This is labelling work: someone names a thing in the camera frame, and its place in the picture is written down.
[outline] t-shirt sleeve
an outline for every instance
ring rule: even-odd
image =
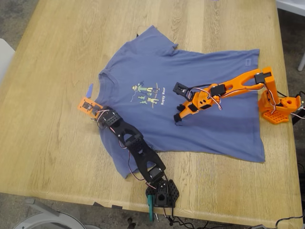
[[[174,51],[178,44],[171,42],[160,33],[153,25],[130,41],[137,53],[169,54]]]

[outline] blue t-shirt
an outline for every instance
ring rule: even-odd
[[[185,117],[175,125],[176,107],[185,99],[173,92],[176,82],[188,87],[221,83],[257,68],[259,50],[214,53],[188,52],[151,26],[126,42],[99,74],[96,102],[110,106],[142,132],[158,151],[195,151],[264,161],[257,92],[224,98],[217,105]],[[128,150],[121,149],[109,129],[102,142],[119,173],[126,177]],[[136,170],[131,157],[130,167]]]

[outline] electrical wire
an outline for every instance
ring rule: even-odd
[[[270,93],[270,95],[271,95],[271,98],[272,98],[272,101],[273,101],[273,103],[274,104],[272,104],[272,102],[271,102],[271,100],[269,101],[270,102],[270,105],[271,106],[273,106],[273,111],[271,112],[271,114],[273,114],[274,112],[275,112],[275,110],[276,110],[276,103],[275,103],[275,99],[274,99],[274,97],[273,97],[273,94],[272,94],[272,92],[268,89],[268,87],[266,86],[266,88],[267,88],[267,91]]]
[[[99,119],[101,118],[101,116],[103,115],[103,113],[105,113],[106,111],[109,111],[109,110],[100,110],[100,111],[97,111],[97,112],[96,112],[96,113],[101,112],[99,118],[98,118],[97,121],[96,121],[97,123],[99,122]]]
[[[297,115],[297,114],[294,114],[294,113],[290,113],[291,115],[294,115],[294,116],[297,116],[298,118],[300,118],[300,119],[305,119],[304,117],[301,117],[301,116],[299,116],[299,115]]]
[[[196,90],[200,90],[200,91],[202,91],[202,92],[205,92],[205,93],[207,93],[208,94],[208,99],[212,99],[217,105],[218,105],[218,109],[219,110],[222,110],[223,108],[220,106],[220,104],[210,95],[210,93],[208,93],[206,90],[204,90],[204,89],[201,89],[201,88],[199,88],[199,87],[194,87],[194,88],[192,88],[192,89],[196,89]]]
[[[302,214],[301,216],[292,216],[292,217],[288,217],[288,218],[279,219],[279,220],[275,223],[275,228],[271,228],[271,229],[278,229],[277,225],[278,225],[279,222],[281,222],[281,221],[289,220],[289,219],[300,219],[300,218],[303,218],[303,217],[305,217],[305,209],[304,209],[303,214]],[[250,228],[257,227],[257,226],[261,226],[261,224],[256,225],[256,226],[251,226]]]
[[[302,164],[300,164],[300,163],[297,163],[297,165],[298,165],[298,166],[301,166],[302,169],[303,169],[303,173],[305,173],[305,168],[304,168],[304,166],[303,166]]]
[[[122,149],[127,149],[127,147],[123,147],[123,146],[121,145],[120,140],[119,140],[119,145],[120,145],[120,147],[121,147]]]
[[[131,173],[131,174],[134,176],[134,178],[136,178],[137,180],[145,180],[144,178],[143,178],[143,179],[139,179],[139,178],[137,178],[137,177],[133,174],[132,169],[130,168],[130,165],[129,165],[129,161],[130,161],[130,151],[128,151],[128,153],[129,153],[128,168],[129,168],[130,173]]]
[[[300,218],[303,218],[304,216],[305,216],[305,210],[303,211],[303,215],[301,215],[301,216],[292,216],[292,217],[288,217],[288,218],[279,219],[279,220],[275,223],[275,229],[277,229],[277,225],[278,225],[279,222],[281,222],[281,221],[289,220],[289,219],[300,219]]]
[[[147,182],[145,182],[145,184],[153,189],[156,189],[154,186],[151,186],[150,184],[148,184]]]
[[[284,95],[284,94],[282,94],[282,93],[280,93],[279,91],[277,91],[280,95],[282,95],[282,96],[284,96],[284,97],[287,97],[286,95]]]
[[[233,224],[223,224],[221,226],[215,226],[215,227],[211,227],[211,228],[206,228],[206,229],[213,229],[213,228],[226,228],[226,227],[231,227],[233,226]]]

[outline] cable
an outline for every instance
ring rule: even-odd
[[[288,218],[279,219],[279,220],[275,223],[275,228],[271,228],[271,229],[278,229],[277,225],[279,224],[279,222],[281,222],[281,221],[283,221],[283,220],[300,219],[300,218],[303,218],[304,216],[305,216],[305,209],[304,209],[304,211],[303,211],[303,215],[301,215],[301,216],[292,216],[292,217],[288,217]],[[257,226],[261,226],[261,224],[255,225],[255,226],[251,226],[250,228],[257,227]]]
[[[277,229],[278,223],[281,222],[281,221],[283,221],[283,220],[300,219],[300,218],[303,218],[304,216],[305,216],[305,210],[303,211],[303,215],[301,215],[301,216],[292,216],[292,217],[288,217],[288,218],[279,219],[279,220],[275,223],[275,229]]]
[[[273,111],[271,112],[271,114],[273,114],[273,113],[275,112],[275,110],[276,110],[276,107],[275,107],[275,105],[276,105],[275,99],[273,98],[273,94],[272,94],[272,92],[268,89],[267,86],[266,86],[266,88],[267,88],[267,91],[270,93],[271,98],[272,98],[272,101],[273,101],[273,103],[274,103],[274,104],[272,104],[272,103],[271,103],[271,100],[270,100],[270,105],[273,106]]]
[[[206,222],[206,224],[203,228],[197,228],[197,229],[205,229],[208,224],[209,224],[209,221]]]
[[[101,114],[100,114],[100,116],[99,116],[99,118],[97,119],[97,121],[96,121],[96,125],[100,128],[100,126],[99,126],[99,119],[100,119],[100,117],[102,116],[102,114],[104,113],[104,112],[106,112],[106,111],[109,111],[109,110],[100,110],[100,111],[97,111],[96,113],[99,113],[99,112],[102,112]]]
[[[211,227],[211,228],[206,228],[206,229],[213,229],[213,228],[226,228],[226,227],[231,227],[233,224],[223,224],[221,226],[216,226],[216,227]]]
[[[147,182],[145,183],[147,186],[153,188],[153,189],[156,189],[154,186],[151,186],[150,184],[148,184]]]
[[[302,169],[303,169],[303,172],[305,173],[305,168],[304,168],[304,166],[303,166],[302,164],[300,164],[300,163],[297,163],[297,165],[298,165],[298,166],[301,166]]]
[[[297,115],[297,114],[294,114],[294,113],[290,113],[291,115],[294,115],[294,116],[297,116],[298,118],[300,118],[300,119],[305,119],[304,117],[301,117],[301,116],[299,116],[299,115]]]
[[[282,96],[284,96],[284,97],[287,97],[286,95],[284,95],[284,94],[282,94],[282,93],[280,93],[279,91],[277,91],[280,95],[282,95]]]
[[[205,93],[208,93],[207,91],[205,91],[205,90],[203,90],[203,89],[201,89],[201,88],[199,88],[199,87],[194,87],[194,88],[192,88],[192,89],[196,89],[196,90],[200,90],[200,91],[202,91],[202,92],[205,92]],[[220,104],[210,95],[210,93],[208,93],[208,99],[209,98],[211,98],[217,105],[218,105],[218,109],[219,110],[222,110],[223,108],[220,106]]]
[[[143,178],[143,179],[139,179],[139,178],[137,178],[137,177],[133,174],[133,172],[132,172],[132,170],[131,170],[131,168],[130,168],[130,165],[129,165],[129,161],[130,161],[130,151],[128,151],[128,153],[129,153],[128,168],[129,168],[130,173],[131,173],[131,174],[134,176],[134,178],[136,178],[137,180],[145,180],[144,178]]]
[[[127,149],[127,147],[123,147],[123,146],[121,145],[120,140],[119,140],[119,145],[120,145],[120,147],[121,147],[122,149]]]

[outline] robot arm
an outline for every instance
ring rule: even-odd
[[[255,79],[255,84],[245,86],[244,84]],[[177,83],[173,89],[179,95],[187,99],[177,109],[180,113],[174,115],[175,122],[181,121],[189,114],[195,114],[200,110],[210,108],[213,104],[217,104],[221,110],[220,101],[222,98],[227,98],[249,91],[258,91],[265,88],[260,100],[258,101],[259,111],[263,118],[273,124],[287,122],[289,115],[301,107],[301,97],[285,97],[279,98],[277,95],[275,79],[270,67],[264,68],[262,71],[255,69],[243,73],[229,81],[216,84],[213,83],[208,87],[201,89],[199,87],[188,88],[180,83]]]

